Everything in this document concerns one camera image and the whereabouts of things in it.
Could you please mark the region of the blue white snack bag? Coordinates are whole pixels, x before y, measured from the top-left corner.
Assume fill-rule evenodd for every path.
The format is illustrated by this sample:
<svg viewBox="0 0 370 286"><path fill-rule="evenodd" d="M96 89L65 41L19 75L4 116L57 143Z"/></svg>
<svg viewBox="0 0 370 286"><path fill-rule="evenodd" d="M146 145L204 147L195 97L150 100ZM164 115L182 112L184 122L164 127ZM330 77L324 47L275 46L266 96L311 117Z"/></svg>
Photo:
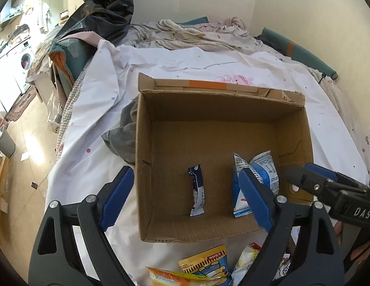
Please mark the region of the blue white snack bag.
<svg viewBox="0 0 370 286"><path fill-rule="evenodd" d="M251 214L251 208L239 187L239 173L243 169L250 169L258 181L271 189L274 194L279 192L279 177L271 151L262 152L247 162L237 153L233 154L233 215L240 218Z"/></svg>

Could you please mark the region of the orange cheese crisps bag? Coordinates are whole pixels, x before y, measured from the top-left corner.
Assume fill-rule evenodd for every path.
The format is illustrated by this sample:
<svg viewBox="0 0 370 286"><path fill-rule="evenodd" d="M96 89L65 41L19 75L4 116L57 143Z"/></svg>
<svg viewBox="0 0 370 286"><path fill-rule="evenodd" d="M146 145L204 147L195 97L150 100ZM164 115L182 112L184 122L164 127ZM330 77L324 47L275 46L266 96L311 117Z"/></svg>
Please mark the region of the orange cheese crisps bag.
<svg viewBox="0 0 370 286"><path fill-rule="evenodd" d="M221 278L210 278L196 274L173 272L152 267L147 267L153 285L158 286L198 286L218 285Z"/></svg>

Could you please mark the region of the white yellow snack packet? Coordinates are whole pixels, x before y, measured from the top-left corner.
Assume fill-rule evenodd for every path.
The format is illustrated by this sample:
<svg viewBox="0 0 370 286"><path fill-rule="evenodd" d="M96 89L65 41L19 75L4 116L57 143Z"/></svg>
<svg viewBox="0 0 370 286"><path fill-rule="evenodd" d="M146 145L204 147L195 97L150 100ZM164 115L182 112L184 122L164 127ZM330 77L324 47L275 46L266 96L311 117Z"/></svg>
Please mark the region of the white yellow snack packet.
<svg viewBox="0 0 370 286"><path fill-rule="evenodd" d="M232 285L237 286L255 261L261 247L255 242L250 243L242 252L231 273Z"/></svg>

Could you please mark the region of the yellow blue cartoon snack bag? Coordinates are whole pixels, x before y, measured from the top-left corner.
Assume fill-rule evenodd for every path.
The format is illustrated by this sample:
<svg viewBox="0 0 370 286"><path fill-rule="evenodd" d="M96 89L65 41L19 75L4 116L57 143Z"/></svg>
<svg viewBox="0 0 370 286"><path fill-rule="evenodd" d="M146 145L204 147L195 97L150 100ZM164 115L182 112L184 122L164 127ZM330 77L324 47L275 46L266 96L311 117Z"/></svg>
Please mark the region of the yellow blue cartoon snack bag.
<svg viewBox="0 0 370 286"><path fill-rule="evenodd" d="M225 245L180 260L178 264L185 273L217 278L219 285L228 286L232 283Z"/></svg>

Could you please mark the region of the grey crumpled cloth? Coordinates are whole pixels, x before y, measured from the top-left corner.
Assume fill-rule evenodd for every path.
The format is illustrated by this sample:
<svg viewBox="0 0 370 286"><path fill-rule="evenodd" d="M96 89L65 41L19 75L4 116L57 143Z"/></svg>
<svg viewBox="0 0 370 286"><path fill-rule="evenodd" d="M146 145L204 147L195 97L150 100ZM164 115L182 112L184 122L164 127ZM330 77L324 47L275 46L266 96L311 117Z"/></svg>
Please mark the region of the grey crumpled cloth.
<svg viewBox="0 0 370 286"><path fill-rule="evenodd" d="M135 165L138 97L121 111L120 125L101 135L107 148L123 161Z"/></svg>

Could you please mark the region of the dark blue snack bar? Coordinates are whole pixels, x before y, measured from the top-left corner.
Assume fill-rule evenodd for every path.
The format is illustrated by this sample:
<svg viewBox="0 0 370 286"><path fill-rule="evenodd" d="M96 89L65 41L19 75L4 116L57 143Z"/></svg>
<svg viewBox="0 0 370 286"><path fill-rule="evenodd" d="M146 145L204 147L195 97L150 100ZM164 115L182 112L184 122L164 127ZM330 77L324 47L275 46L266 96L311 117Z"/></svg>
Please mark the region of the dark blue snack bar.
<svg viewBox="0 0 370 286"><path fill-rule="evenodd" d="M190 216L194 217L204 214L205 194L201 166L195 165L188 168L188 174L191 176L193 189L193 206Z"/></svg>

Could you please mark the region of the grey waste bin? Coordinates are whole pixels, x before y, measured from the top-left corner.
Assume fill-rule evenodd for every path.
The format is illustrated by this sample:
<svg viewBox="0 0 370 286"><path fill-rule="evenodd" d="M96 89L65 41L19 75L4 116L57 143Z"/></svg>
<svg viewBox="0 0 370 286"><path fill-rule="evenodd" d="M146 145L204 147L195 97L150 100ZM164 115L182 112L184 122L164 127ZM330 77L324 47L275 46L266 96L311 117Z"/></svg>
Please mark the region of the grey waste bin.
<svg viewBox="0 0 370 286"><path fill-rule="evenodd" d="M7 157L11 158L15 153L15 142L8 134L4 126L0 127L0 151Z"/></svg>

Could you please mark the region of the brown cardboard box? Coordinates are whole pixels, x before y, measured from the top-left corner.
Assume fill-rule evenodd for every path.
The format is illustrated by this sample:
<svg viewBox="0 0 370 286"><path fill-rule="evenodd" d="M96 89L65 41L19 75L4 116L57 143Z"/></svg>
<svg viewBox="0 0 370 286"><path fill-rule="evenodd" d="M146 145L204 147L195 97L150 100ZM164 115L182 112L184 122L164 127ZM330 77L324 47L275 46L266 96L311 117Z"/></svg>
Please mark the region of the brown cardboard box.
<svg viewBox="0 0 370 286"><path fill-rule="evenodd" d="M135 182L140 237L193 243L254 232L252 215L233 215L233 154L246 161L271 151L282 175L312 162L299 92L189 79L138 76ZM190 216L200 165L204 214Z"/></svg>

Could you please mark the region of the teal orange cushion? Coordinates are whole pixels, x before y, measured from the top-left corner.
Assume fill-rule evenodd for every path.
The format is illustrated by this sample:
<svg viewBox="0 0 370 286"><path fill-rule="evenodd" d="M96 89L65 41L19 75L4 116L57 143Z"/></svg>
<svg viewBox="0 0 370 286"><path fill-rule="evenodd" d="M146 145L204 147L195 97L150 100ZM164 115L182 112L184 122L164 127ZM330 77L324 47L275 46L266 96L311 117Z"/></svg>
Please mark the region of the teal orange cushion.
<svg viewBox="0 0 370 286"><path fill-rule="evenodd" d="M321 59L319 59L319 57L315 56L313 53L297 43L294 43L288 38L270 29L263 28L262 32L256 37L256 39L277 50L284 56L290 57L294 61L303 63L310 68L316 69L321 73L326 74L333 80L338 79L338 73Z"/></svg>

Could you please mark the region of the white washing machine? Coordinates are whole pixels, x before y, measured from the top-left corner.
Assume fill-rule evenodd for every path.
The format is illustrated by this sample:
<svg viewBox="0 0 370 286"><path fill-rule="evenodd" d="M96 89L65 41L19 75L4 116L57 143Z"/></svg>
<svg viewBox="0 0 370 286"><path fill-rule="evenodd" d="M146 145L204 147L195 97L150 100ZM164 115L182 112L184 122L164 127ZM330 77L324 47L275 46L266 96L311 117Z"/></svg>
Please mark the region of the white washing machine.
<svg viewBox="0 0 370 286"><path fill-rule="evenodd" d="M0 105L9 112L14 103L30 87L26 82L34 57L30 36L8 46L0 53Z"/></svg>

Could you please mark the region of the crumpled beige blanket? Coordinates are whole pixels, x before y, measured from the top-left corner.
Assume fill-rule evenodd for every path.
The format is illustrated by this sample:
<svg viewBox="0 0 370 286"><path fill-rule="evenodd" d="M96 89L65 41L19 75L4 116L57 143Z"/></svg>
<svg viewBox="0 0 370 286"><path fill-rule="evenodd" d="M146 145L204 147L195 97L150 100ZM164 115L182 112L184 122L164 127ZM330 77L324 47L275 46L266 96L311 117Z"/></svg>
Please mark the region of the crumpled beige blanket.
<svg viewBox="0 0 370 286"><path fill-rule="evenodd" d="M206 52L232 50L243 54L266 50L261 41L249 35L246 25L238 17L197 25L180 25L170 19L132 24L121 43L135 48L178 50L198 47Z"/></svg>

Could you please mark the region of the black plastic garbage bag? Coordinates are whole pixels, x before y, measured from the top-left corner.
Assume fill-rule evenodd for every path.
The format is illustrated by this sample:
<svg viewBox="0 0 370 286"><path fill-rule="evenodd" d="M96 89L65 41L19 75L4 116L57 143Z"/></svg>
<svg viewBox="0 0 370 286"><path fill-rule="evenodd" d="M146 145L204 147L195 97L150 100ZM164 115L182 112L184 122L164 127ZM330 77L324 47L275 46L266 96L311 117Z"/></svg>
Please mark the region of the black plastic garbage bag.
<svg viewBox="0 0 370 286"><path fill-rule="evenodd" d="M134 13L133 0L83 1L57 33L55 43L79 32L95 32L111 43L117 43L127 35Z"/></svg>

